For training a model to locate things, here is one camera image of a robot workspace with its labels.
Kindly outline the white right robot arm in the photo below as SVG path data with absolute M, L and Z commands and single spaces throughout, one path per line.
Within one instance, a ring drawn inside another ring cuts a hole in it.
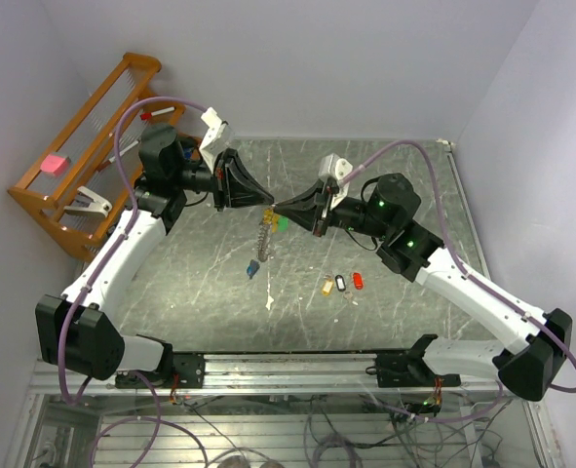
M 336 227 L 374 239 L 377 256 L 391 272 L 449 300 L 493 335 L 491 341 L 422 336 L 406 352 L 404 370 L 412 383 L 469 375 L 497 380 L 527 401 L 542 400 L 566 360 L 571 317 L 530 306 L 453 259 L 443 240 L 414 220 L 421 199 L 402 174 L 369 183 L 368 199 L 334 204 L 335 182 L 319 180 L 275 211 L 317 237 Z

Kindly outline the yellow handled chain keyring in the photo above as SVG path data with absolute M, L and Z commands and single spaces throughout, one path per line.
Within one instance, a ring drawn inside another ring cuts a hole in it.
M 257 234 L 257 244 L 256 244 L 256 258 L 261 263 L 266 262 L 267 259 L 269 258 L 270 239 L 272 234 L 278 230 L 277 223 L 280 216 L 278 214 L 276 214 L 276 216 L 277 216 L 276 220 L 272 224 L 264 224 L 262 222 L 262 218 L 259 222 L 259 230 Z

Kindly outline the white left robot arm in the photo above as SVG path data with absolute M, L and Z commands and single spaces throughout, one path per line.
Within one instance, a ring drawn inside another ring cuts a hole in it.
M 139 371 L 153 387 L 175 373 L 171 344 L 142 335 L 123 335 L 113 314 L 135 273 L 170 233 L 187 206 L 189 191 L 213 197 L 214 206 L 239 209 L 271 205 L 274 199 L 247 171 L 231 148 L 228 124 L 211 124 L 200 159 L 185 153 L 192 141 L 169 124 L 147 127 L 140 137 L 142 166 L 134 182 L 133 204 L 124 210 L 88 268 L 59 296 L 44 295 L 35 309 L 43 360 L 94 380 Z

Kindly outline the green key tag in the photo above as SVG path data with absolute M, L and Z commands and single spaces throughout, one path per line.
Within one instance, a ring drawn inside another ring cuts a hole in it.
M 279 232 L 286 231 L 288 229 L 288 219 L 286 217 L 281 216 L 278 219 L 277 227 Z

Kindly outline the orange key tag with key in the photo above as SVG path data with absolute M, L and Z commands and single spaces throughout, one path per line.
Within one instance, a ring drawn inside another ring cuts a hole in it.
M 272 224 L 276 220 L 276 217 L 273 209 L 266 209 L 263 213 L 262 222 L 264 224 Z

